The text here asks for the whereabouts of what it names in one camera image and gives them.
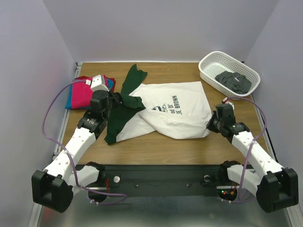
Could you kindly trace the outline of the white and green t-shirt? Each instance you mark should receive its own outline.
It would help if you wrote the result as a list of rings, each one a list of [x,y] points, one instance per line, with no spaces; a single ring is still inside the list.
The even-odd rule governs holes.
[[[118,94],[120,105],[107,122],[107,144],[136,138],[151,132],[183,140],[205,138],[212,114],[202,83],[144,84],[145,71],[134,64]]]

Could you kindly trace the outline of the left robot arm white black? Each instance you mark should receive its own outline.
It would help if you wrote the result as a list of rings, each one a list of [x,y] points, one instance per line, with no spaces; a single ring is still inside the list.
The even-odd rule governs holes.
[[[51,164],[33,173],[31,182],[35,203],[63,213],[80,190],[87,189],[90,184],[108,184],[103,165],[89,162],[79,171],[76,165],[105,129],[110,111],[120,104],[118,93],[111,90],[93,92],[90,108],[79,120],[72,138],[62,146]]]

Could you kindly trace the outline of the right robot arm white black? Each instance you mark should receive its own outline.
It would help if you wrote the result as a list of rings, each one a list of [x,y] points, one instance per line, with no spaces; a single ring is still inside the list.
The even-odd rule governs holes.
[[[222,184],[235,182],[257,199],[267,213],[295,206],[299,202],[298,175],[292,168],[284,168],[257,143],[249,128],[237,123],[233,106],[222,103],[207,124],[207,129],[221,134],[237,148],[253,170],[237,161],[220,165],[218,180]]]

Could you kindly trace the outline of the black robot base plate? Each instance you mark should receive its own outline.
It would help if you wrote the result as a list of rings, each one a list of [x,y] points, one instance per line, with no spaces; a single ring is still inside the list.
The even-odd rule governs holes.
[[[235,183],[222,180],[219,165],[101,165],[92,187],[128,197],[214,196],[233,191]]]

